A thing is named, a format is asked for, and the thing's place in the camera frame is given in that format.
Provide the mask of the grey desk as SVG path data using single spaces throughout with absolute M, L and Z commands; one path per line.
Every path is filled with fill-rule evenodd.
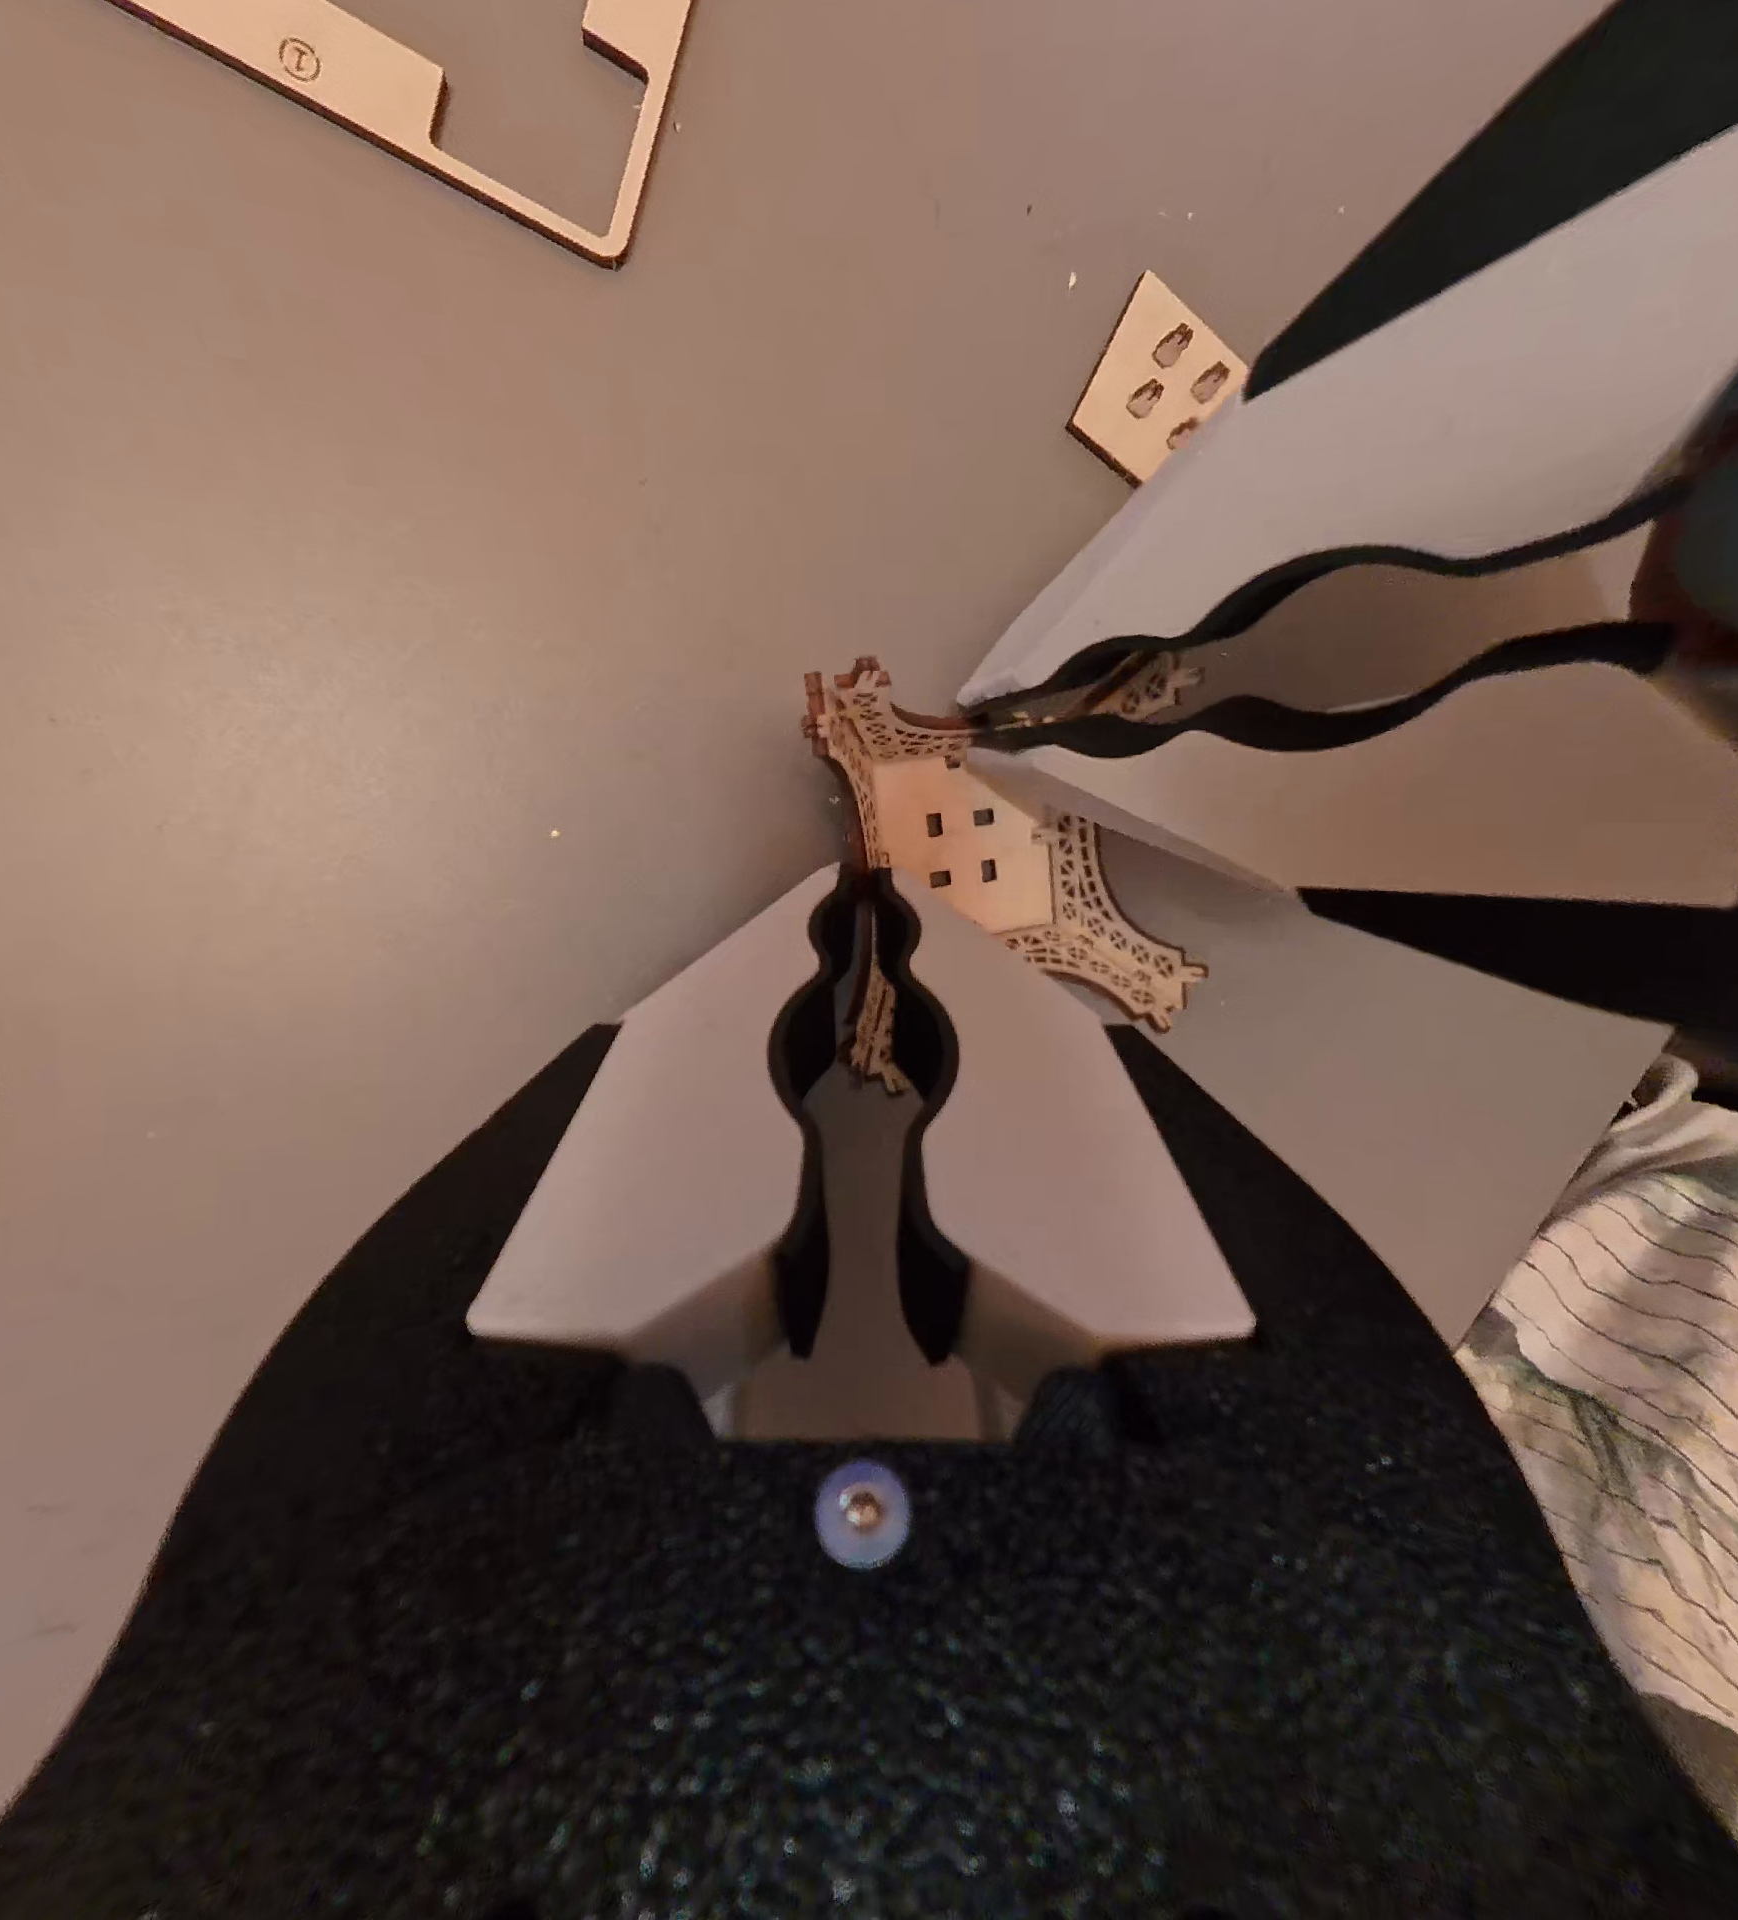
M 1599 2 L 695 2 L 599 270 L 115 2 L 0 2 L 0 1812 L 352 1240 L 830 857 L 1111 518 L 1157 270 L 1258 351 Z

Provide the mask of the wooden puzzle frame sheet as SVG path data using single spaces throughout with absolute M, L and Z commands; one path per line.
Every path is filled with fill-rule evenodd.
M 427 181 L 504 215 L 599 270 L 632 244 L 693 2 L 586 2 L 584 45 L 641 84 L 608 226 L 588 228 L 451 155 L 447 73 L 336 2 L 121 2 L 121 11 L 296 98 Z

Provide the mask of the person's printed shirt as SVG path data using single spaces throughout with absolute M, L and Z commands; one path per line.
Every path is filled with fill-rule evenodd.
M 1661 1056 L 1455 1357 L 1738 1839 L 1738 1114 Z

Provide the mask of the wooden tower base model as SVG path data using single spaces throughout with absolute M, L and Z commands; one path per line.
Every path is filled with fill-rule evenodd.
M 848 786 L 867 867 L 924 882 L 1027 964 L 1169 1034 L 1207 964 L 1125 918 L 1094 823 L 1008 801 L 973 772 L 973 725 L 897 706 L 875 657 L 805 685 L 805 733 Z

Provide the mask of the small square wooden piece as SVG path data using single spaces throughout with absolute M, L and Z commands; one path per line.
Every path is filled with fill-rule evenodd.
M 1248 361 L 1144 270 L 1068 418 L 1070 436 L 1141 487 L 1248 385 Z

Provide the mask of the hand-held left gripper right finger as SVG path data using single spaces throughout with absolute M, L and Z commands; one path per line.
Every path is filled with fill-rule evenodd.
M 921 1356 L 1023 1406 L 1060 1368 L 1253 1337 L 1111 1030 L 924 885 L 881 874 L 873 900 L 917 1099 L 897 1295 Z

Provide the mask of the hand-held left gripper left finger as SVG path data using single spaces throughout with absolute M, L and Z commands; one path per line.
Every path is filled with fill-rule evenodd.
M 632 1004 L 467 1305 L 490 1343 L 685 1375 L 809 1356 L 830 1280 L 809 1092 L 838 1058 L 859 874 L 825 865 Z

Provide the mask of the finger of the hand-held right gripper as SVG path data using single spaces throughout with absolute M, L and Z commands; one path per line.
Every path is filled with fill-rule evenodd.
M 977 747 L 973 768 L 1018 804 L 1283 894 L 1738 904 L 1738 744 L 1603 664 L 1481 678 L 1349 747 L 1183 733 L 1117 761 Z
M 1738 374 L 1738 126 L 1353 347 L 1224 404 L 993 641 L 993 706 L 1105 647 L 1237 634 L 1334 564 L 1593 542 Z

